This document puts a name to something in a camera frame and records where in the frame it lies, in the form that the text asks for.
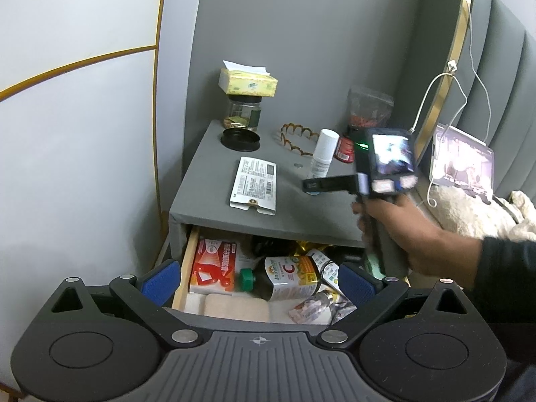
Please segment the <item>person's right forearm dark sleeve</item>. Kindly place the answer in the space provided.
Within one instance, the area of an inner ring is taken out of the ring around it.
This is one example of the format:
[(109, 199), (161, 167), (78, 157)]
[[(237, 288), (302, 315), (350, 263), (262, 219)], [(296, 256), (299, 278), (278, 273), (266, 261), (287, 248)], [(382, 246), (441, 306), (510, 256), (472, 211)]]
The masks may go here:
[(507, 357), (535, 362), (535, 243), (486, 238), (471, 301)]

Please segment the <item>person's right hand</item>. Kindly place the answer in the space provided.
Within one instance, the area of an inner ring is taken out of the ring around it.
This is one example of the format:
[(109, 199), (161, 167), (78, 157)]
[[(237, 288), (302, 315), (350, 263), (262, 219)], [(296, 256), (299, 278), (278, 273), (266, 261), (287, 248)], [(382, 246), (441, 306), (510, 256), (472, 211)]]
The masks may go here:
[(404, 194), (395, 203), (380, 199), (355, 202), (352, 212), (360, 217), (358, 227), (368, 242), (372, 234), (365, 224), (365, 215), (383, 224), (390, 237), (407, 252), (412, 270), (429, 277), (452, 279), (462, 288), (473, 289), (481, 240), (437, 227)]

